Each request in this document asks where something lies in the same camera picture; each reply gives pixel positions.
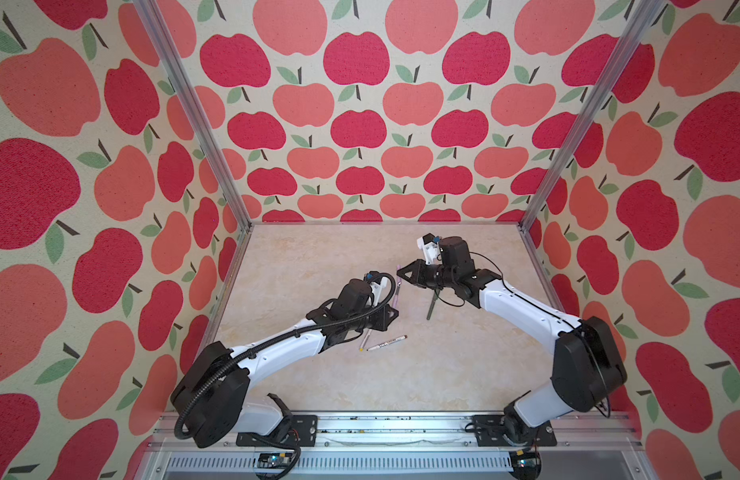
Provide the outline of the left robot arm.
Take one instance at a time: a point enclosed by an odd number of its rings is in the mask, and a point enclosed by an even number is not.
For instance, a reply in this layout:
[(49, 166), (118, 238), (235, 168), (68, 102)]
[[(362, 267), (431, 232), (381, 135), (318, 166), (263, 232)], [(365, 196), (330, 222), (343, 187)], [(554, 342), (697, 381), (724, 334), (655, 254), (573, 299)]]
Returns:
[(249, 391), (288, 366), (360, 339), (367, 330), (387, 330), (399, 315), (391, 305), (396, 290), (392, 275), (372, 271), (267, 339), (204, 347), (170, 395), (178, 414), (175, 438), (207, 448), (234, 433), (285, 445), (294, 429), (293, 413), (278, 395), (250, 400)]

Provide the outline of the dark green pen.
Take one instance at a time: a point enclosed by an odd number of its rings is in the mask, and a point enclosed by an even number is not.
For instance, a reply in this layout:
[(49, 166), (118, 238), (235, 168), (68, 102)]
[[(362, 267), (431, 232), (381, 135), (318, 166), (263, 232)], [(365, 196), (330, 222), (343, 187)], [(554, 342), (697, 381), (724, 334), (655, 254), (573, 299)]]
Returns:
[(432, 319), (435, 307), (438, 303), (438, 300), (439, 300), (439, 291), (437, 289), (434, 289), (431, 300), (429, 302), (427, 314), (426, 314), (427, 321), (430, 321)]

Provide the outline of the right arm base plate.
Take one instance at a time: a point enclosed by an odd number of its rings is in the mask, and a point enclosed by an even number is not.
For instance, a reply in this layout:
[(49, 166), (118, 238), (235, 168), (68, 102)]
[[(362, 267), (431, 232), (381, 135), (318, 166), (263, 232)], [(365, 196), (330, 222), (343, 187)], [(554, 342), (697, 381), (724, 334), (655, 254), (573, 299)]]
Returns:
[(480, 447), (555, 447), (558, 445), (550, 422), (528, 427), (519, 418), (505, 415), (474, 415), (464, 427)]

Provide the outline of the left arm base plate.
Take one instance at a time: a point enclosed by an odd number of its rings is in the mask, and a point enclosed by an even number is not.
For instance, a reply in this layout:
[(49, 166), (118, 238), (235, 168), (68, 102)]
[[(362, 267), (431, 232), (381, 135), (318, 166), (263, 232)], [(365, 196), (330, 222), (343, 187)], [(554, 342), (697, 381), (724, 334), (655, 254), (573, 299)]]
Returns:
[(240, 447), (275, 447), (293, 449), (296, 446), (314, 447), (318, 431), (317, 415), (285, 417), (268, 435), (239, 433), (236, 445)]

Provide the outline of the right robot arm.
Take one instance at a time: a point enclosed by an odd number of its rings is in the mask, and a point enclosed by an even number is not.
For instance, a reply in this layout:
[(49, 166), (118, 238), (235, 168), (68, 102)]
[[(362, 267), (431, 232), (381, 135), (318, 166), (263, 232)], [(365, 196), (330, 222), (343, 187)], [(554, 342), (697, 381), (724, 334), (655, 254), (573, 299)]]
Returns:
[(451, 289), (466, 304), (520, 328), (553, 357), (550, 379), (515, 399), (493, 430), (511, 445), (532, 443), (547, 422), (610, 404), (628, 375), (613, 333), (599, 317), (582, 319), (514, 288), (497, 269), (476, 266), (459, 236), (427, 234), (417, 240), (423, 257), (400, 268), (408, 283), (437, 293)]

